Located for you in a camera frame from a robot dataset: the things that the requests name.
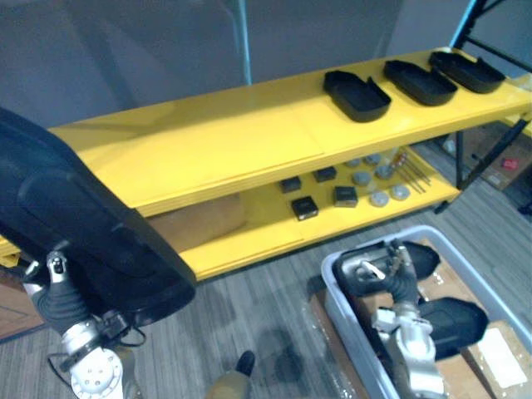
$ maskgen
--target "small black box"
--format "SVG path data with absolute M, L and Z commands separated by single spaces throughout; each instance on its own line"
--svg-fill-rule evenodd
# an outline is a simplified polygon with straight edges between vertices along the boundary
M 349 185 L 337 185 L 334 187 L 334 206 L 354 208 L 357 206 L 357 191 Z
M 298 217 L 298 220 L 305 220 L 318 216 L 318 207 L 311 196 L 302 197 L 292 201 L 292 209 Z
M 323 168 L 314 172 L 314 178 L 318 183 L 321 181 L 332 180 L 335 177 L 336 169 L 334 169 L 334 166 L 329 166 L 328 168 Z
M 297 176 L 281 180 L 281 190 L 286 194 L 301 189 L 301 179 Z

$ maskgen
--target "yellow shelf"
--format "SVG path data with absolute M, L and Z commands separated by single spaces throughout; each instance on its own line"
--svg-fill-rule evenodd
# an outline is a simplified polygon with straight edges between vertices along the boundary
M 502 121 L 508 126 L 513 126 L 513 125 L 515 125 L 515 122 L 517 122 L 517 120 L 519 118 L 520 118 L 520 116 L 518 116 L 518 115 L 507 116 Z M 532 138 L 532 122 L 529 122 L 529 124 L 527 126 L 525 126 L 525 128 L 523 129 L 522 134 L 523 135 L 527 135 L 528 137 Z
M 390 57 L 428 67 L 431 51 Z M 126 205 L 144 216 L 249 190 L 345 160 L 530 110 L 504 82 L 490 94 L 459 86 L 421 106 L 382 74 L 386 59 L 340 66 L 372 76 L 392 98 L 368 123 L 349 120 L 323 92 L 326 70 L 193 96 L 53 128 Z M 17 252 L 0 237 L 0 256 Z
M 409 158 L 431 178 L 431 186 L 417 180 L 426 193 L 418 194 L 409 183 L 395 175 L 389 181 L 374 179 L 380 188 L 389 194 L 395 184 L 406 184 L 411 196 L 405 201 L 390 199 L 384 208 L 376 208 L 369 202 L 368 193 L 376 186 L 357 187 L 358 205 L 356 208 L 333 206 L 333 187 L 353 185 L 351 175 L 355 171 L 374 171 L 374 168 L 360 165 L 349 168 L 336 165 L 337 178 L 316 183 L 312 174 L 300 175 L 302 189 L 283 194 L 278 184 L 270 184 L 242 192 L 241 198 L 246 209 L 247 223 L 232 234 L 225 235 L 207 244 L 188 249 L 180 254 L 195 271 L 198 279 L 240 268 L 246 264 L 266 259 L 291 249 L 303 247 L 334 235 L 345 233 L 380 220 L 390 219 L 400 214 L 420 209 L 443 200 L 452 200 L 459 193 L 452 185 L 422 160 L 414 151 L 406 149 Z M 383 153 L 392 157 L 391 151 Z M 311 195 L 319 208 L 317 217 L 297 221 L 290 202 Z

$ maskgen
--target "wall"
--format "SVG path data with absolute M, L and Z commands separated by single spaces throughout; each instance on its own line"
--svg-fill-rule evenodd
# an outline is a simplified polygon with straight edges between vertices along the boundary
M 477 20 L 471 36 L 503 52 L 532 65 L 532 2 L 530 0 L 507 0 Z M 524 70 L 506 62 L 472 44 L 464 50 L 483 57 L 504 74 L 517 77 Z
M 243 85 L 240 3 L 257 82 L 445 46 L 469 0 L 0 0 L 0 106 L 58 126 Z M 478 34 L 523 52 L 530 2 L 507 3 Z
M 44 126 L 244 83 L 224 2 L 0 0 L 0 16 L 0 106 Z
M 384 56 L 402 3 L 391 0 L 249 2 L 254 81 Z
M 470 0 L 404 0 L 387 55 L 448 46 Z

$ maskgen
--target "cardboard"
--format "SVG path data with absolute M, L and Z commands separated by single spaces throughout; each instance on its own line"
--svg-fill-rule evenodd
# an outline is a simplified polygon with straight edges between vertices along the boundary
M 426 239 L 421 240 L 420 244 L 431 246 L 431 243 Z M 449 263 L 442 257 L 440 260 L 441 262 L 435 272 L 418 283 L 422 296 L 426 300 L 454 297 L 474 302 L 482 307 L 480 301 L 462 282 Z M 384 348 L 377 331 L 372 328 L 371 316 L 378 308 L 391 308 L 393 306 L 391 294 L 378 293 L 364 298 L 350 297 L 349 300 L 359 323 L 379 357 L 379 352 Z M 482 382 L 461 355 L 440 360 L 436 362 L 436 367 L 444 378 L 449 399 L 485 399 L 489 397 Z
M 193 204 L 148 218 L 151 226 L 176 252 L 206 243 L 245 223 L 238 194 Z
M 497 333 L 494 337 L 502 337 L 506 345 L 488 341 L 486 336 L 493 335 L 491 333 Z M 490 396 L 504 399 L 532 397 L 532 357 L 512 327 L 504 321 L 493 322 L 483 339 L 484 342 L 464 349 L 462 355 Z
M 0 339 L 43 324 L 25 292 L 0 284 L 0 298 Z
M 510 127 L 502 122 L 478 126 L 464 131 L 464 166 L 472 169 Z M 455 156 L 455 135 L 450 135 L 444 149 Z M 532 165 L 532 138 L 519 135 L 482 174 L 499 190 L 503 190 Z
M 448 399 L 486 399 L 488 392 L 461 355 L 436 362 Z

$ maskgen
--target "gray disc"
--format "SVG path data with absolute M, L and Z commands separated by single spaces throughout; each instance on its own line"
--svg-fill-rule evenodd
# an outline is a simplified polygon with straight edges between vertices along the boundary
M 380 165 L 375 169 L 375 175 L 379 179 L 388 180 L 393 176 L 393 168 L 390 165 Z
M 392 198 L 399 201 L 404 201 L 410 196 L 410 190 L 405 185 L 394 185 L 390 189 Z
M 345 166 L 349 166 L 350 168 L 356 168 L 360 165 L 360 158 L 355 158 L 354 160 L 349 160 L 347 162 L 344 162 Z
M 369 197 L 369 200 L 372 203 L 372 205 L 378 208 L 382 208 L 383 206 L 386 206 L 389 199 L 390 197 L 388 197 L 388 194 L 386 194 L 384 191 L 378 191 L 376 193 L 373 193 L 372 196 Z
M 364 162 L 368 165 L 376 165 L 381 161 L 380 154 L 371 154 L 364 157 Z
M 356 172 L 352 174 L 352 181 L 355 185 L 369 185 L 372 176 L 367 172 Z

